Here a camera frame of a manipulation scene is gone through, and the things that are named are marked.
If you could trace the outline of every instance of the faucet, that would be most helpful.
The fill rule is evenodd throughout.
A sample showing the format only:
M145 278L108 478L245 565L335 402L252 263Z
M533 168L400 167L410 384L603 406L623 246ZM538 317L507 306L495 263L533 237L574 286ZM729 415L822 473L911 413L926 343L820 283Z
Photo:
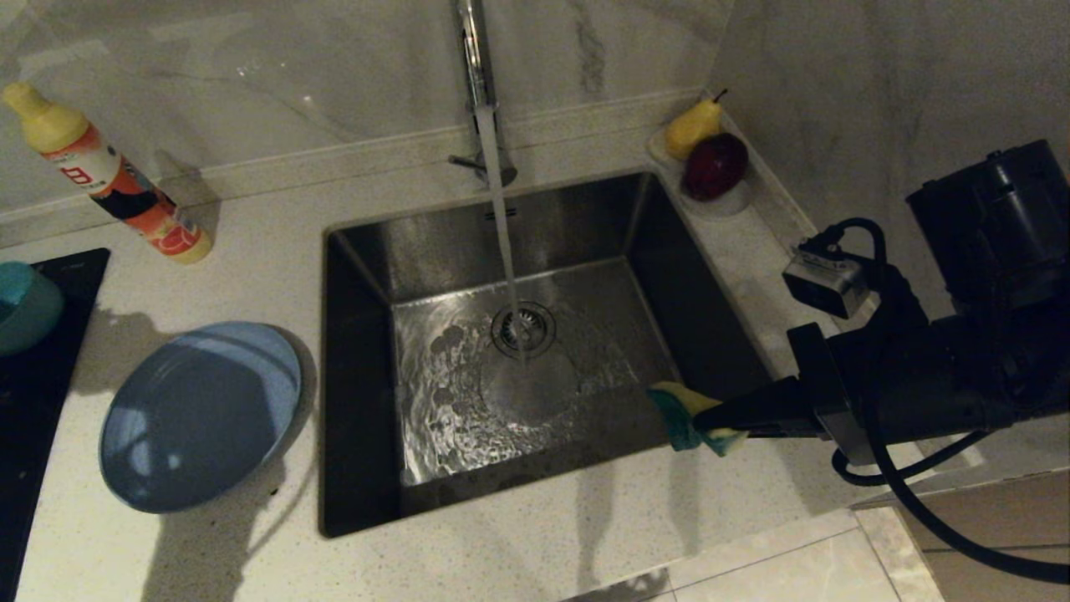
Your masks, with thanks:
M502 130L498 126L498 96L494 94L494 74L490 67L490 49L487 41L487 24L483 19L483 0L456 0L457 27L460 33L461 47L464 55L464 74L468 76L469 109L472 111L472 125L479 139L479 123L475 119L476 107L489 106L494 113L494 139L498 143L499 165L502 171L502 185L507 186L517 177L517 168L502 146ZM484 161L484 151L472 157L449 155L447 159L454 165L468 167L475 171L483 181L487 181L487 166Z

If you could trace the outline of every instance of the bottle label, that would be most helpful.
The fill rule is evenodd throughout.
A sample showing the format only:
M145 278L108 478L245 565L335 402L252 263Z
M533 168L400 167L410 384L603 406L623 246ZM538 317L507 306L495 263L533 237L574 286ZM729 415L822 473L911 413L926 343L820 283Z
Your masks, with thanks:
M202 230L92 124L76 142L44 157L104 206L148 206L123 221L164 254L184 252L201 238Z
M61 173L87 192L98 194L116 179L123 156L108 144L93 125L66 148L44 153Z
M201 238L203 231L193 220L184 217L170 198L162 191L159 194L163 196L159 202L123 221L164 254L189 250Z

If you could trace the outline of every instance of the teal cup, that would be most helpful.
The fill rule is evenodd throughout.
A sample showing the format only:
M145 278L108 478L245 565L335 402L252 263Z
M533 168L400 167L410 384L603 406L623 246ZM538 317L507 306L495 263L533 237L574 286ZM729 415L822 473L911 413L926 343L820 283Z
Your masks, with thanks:
M0 263L0 357L40 343L62 313L63 293L56 282L27 263Z

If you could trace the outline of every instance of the marble wall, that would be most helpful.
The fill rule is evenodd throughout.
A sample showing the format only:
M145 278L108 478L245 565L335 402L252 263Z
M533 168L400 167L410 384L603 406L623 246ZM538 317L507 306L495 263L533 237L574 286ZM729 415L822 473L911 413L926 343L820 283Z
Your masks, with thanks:
M738 0L709 77L819 227L862 215L932 318L943 279L904 202L927 180L1048 138L1064 169L1065 0Z
M732 0L486 0L502 117L699 88ZM467 123L450 0L0 0L0 82L151 175ZM75 194L0 110L0 214Z

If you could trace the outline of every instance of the blue plate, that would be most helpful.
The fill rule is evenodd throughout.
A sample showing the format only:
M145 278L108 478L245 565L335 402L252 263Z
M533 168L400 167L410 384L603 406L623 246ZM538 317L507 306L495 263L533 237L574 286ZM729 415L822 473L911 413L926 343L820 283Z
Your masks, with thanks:
M178 337L116 393L101 435L104 481L143 512L203 504L271 457L300 397L297 355L271 327L219 323Z

